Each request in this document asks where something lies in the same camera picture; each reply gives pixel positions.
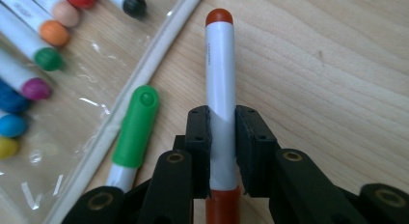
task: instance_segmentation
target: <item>red marker tip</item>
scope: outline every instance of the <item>red marker tip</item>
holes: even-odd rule
[[[215,9],[207,15],[207,18],[205,19],[205,26],[218,21],[232,24],[232,15],[225,9]]]

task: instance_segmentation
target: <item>wooden table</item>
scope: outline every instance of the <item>wooden table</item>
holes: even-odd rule
[[[409,0],[203,0],[150,84],[161,104],[136,184],[205,104],[205,17],[234,18],[237,104],[258,110],[283,148],[308,154],[358,193],[409,192]],[[87,190],[103,185],[106,156]],[[241,199],[242,223],[272,223],[266,199]],[[195,223],[205,223],[195,201]]]

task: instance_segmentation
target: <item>orange marker cap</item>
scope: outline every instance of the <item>orange marker cap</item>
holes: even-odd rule
[[[54,46],[62,46],[69,40],[69,33],[55,20],[47,20],[40,28],[41,37]]]

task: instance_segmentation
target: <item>green marker cap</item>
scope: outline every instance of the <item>green marker cap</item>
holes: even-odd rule
[[[63,59],[60,54],[51,47],[40,49],[34,56],[34,61],[46,71],[54,71],[63,65]]]
[[[144,85],[133,92],[112,156],[114,163],[128,168],[142,165],[158,105],[159,96],[153,87]]]

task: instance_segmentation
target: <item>clear plastic bag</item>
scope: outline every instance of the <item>clear plastic bag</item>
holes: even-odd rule
[[[53,95],[24,112],[29,130],[17,139],[20,149],[0,161],[1,223],[61,222],[118,133],[130,92],[148,83],[200,0],[146,1],[147,15],[137,20],[96,0],[69,29],[63,69],[25,62]]]

